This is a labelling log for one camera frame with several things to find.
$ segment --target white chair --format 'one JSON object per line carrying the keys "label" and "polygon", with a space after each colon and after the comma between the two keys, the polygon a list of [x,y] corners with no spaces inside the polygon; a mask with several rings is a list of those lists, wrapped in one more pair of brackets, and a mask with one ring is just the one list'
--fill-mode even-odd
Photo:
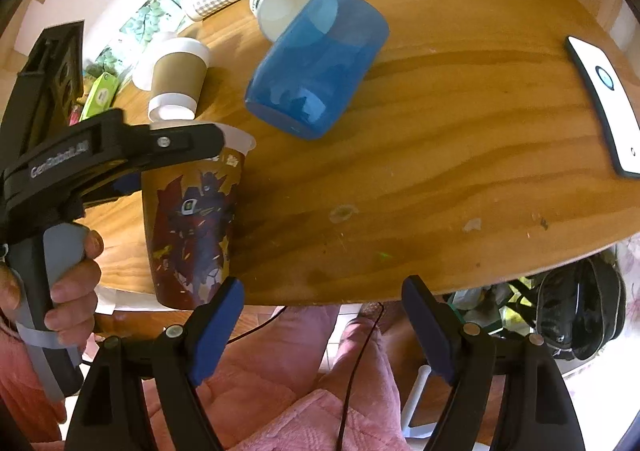
{"label": "white chair", "polygon": [[[411,419],[414,417],[415,408],[420,402],[422,391],[427,384],[427,379],[431,373],[429,365],[422,365],[418,369],[418,376],[415,378],[414,386],[411,393],[404,403],[404,407],[400,413],[400,427],[402,428],[402,436],[406,439],[412,450],[422,451],[426,444],[426,440],[431,436],[436,428],[436,423],[425,424],[422,426],[409,426]],[[489,451],[489,447],[476,442],[472,451]]]}

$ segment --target black bag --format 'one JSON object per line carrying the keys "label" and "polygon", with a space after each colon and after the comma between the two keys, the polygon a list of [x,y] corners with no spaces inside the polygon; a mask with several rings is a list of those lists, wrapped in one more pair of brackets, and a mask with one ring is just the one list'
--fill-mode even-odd
{"label": "black bag", "polygon": [[[554,350],[557,359],[589,359],[622,332],[625,283],[600,255],[529,276],[533,287],[510,281],[521,294],[508,306]],[[526,298],[532,306],[523,305]]]}

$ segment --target finger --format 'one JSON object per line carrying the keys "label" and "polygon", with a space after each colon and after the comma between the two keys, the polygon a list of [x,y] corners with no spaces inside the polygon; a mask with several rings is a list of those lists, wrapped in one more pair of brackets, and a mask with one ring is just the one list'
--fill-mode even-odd
{"label": "finger", "polygon": [[89,259],[95,259],[102,254],[104,250],[104,241],[98,234],[98,231],[91,231],[84,239],[84,254]]}
{"label": "finger", "polygon": [[4,263],[0,263],[0,310],[9,316],[19,304],[20,287],[9,268]]}
{"label": "finger", "polygon": [[49,310],[44,317],[44,324],[49,330],[55,332],[67,330],[93,318],[97,306],[98,297],[91,291],[86,296]]}
{"label": "finger", "polygon": [[65,272],[51,287],[51,299],[56,303],[66,303],[92,292],[100,282],[102,272],[92,259],[84,259]]}
{"label": "finger", "polygon": [[82,323],[58,332],[58,341],[64,346],[79,346],[84,349],[86,340],[94,331],[94,317],[87,319]]}

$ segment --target black cable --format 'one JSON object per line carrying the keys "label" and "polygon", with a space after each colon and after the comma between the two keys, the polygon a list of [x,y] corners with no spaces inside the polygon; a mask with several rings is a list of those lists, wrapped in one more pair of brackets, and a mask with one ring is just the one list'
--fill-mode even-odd
{"label": "black cable", "polygon": [[284,307],[282,310],[280,310],[280,312],[278,312],[275,316],[273,316],[271,319],[268,319],[267,321],[265,321],[264,323],[262,323],[261,325],[258,325],[256,328],[252,328],[251,330],[249,330],[249,332],[245,332],[244,334],[239,335],[238,337],[234,337],[233,339],[229,339],[229,341],[226,342],[226,344],[231,344],[231,343],[235,343],[236,341],[238,341],[238,339],[242,339],[243,337],[248,336],[249,334],[253,334],[254,332],[260,330],[261,328],[267,326],[269,323],[271,323],[271,321],[273,321],[274,319],[276,319],[280,314],[282,314],[285,310],[287,309],[287,307]]}
{"label": "black cable", "polygon": [[367,344],[369,343],[369,340],[373,335],[373,331],[376,329],[376,327],[378,326],[378,323],[380,322],[380,319],[382,318],[382,315],[385,313],[385,306],[382,303],[378,303],[378,304],[380,305],[380,314],[378,314],[378,318],[373,323],[373,326],[369,331],[369,335],[367,335],[367,338],[365,339],[364,344],[362,345],[360,354],[356,359],[356,364],[353,365],[353,371],[351,372],[351,377],[349,377],[349,383],[347,384],[347,391],[344,394],[344,404],[342,405],[342,420],[340,421],[340,430],[338,431],[338,440],[335,443],[335,451],[342,451],[342,441],[344,439],[344,430],[347,426],[347,415],[349,413],[349,398],[351,396],[351,386],[353,386],[353,379],[356,376],[356,370],[358,370],[358,365],[360,364],[360,360],[364,355],[364,351],[367,348]]}

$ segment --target blue plastic cup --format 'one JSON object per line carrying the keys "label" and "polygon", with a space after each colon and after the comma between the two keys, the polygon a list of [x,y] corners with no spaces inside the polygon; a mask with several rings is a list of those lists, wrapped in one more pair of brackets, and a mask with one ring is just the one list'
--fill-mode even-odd
{"label": "blue plastic cup", "polygon": [[309,0],[255,70],[247,109],[284,132],[322,137],[388,35],[382,14],[364,0]]}

